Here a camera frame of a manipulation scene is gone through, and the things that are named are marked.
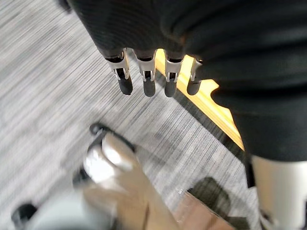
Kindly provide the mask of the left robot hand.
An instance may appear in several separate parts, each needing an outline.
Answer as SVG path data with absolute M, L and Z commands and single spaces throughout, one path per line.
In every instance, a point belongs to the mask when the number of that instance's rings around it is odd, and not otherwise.
M 144 92 L 154 94 L 154 56 L 166 55 L 165 94 L 175 93 L 183 57 L 195 60 L 187 91 L 203 80 L 228 108 L 241 136 L 249 187 L 264 230 L 307 227 L 307 3 L 304 0 L 61 0 L 75 11 L 132 92 L 128 58 L 138 59 Z

